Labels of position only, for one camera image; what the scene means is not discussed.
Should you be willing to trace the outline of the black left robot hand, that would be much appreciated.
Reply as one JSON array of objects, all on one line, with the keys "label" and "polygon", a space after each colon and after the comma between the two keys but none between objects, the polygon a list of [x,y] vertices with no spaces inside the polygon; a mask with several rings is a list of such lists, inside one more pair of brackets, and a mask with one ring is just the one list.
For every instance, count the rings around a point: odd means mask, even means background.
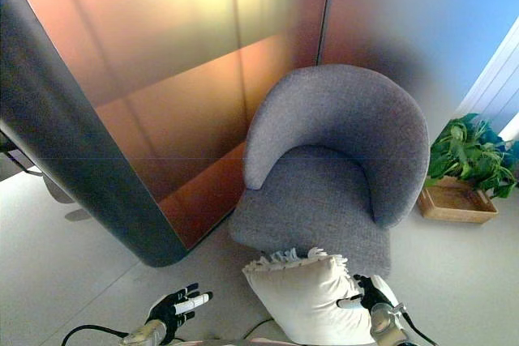
[{"label": "black left robot hand", "polygon": [[149,311],[146,322],[158,320],[165,325],[166,334],[174,337],[177,329],[195,317],[195,309],[213,298],[213,293],[201,293],[199,284],[189,284],[177,292],[162,297]]}]

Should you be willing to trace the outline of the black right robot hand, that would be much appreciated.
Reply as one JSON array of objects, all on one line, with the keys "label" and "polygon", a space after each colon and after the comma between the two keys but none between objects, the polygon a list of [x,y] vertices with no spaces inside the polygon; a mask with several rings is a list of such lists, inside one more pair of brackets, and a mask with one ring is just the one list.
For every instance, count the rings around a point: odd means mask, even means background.
[{"label": "black right robot hand", "polygon": [[361,289],[360,293],[352,297],[343,297],[336,301],[336,306],[342,310],[365,310],[370,318],[375,313],[385,310],[390,314],[402,315],[402,304],[396,295],[379,275],[363,276],[354,274],[355,285]]}]

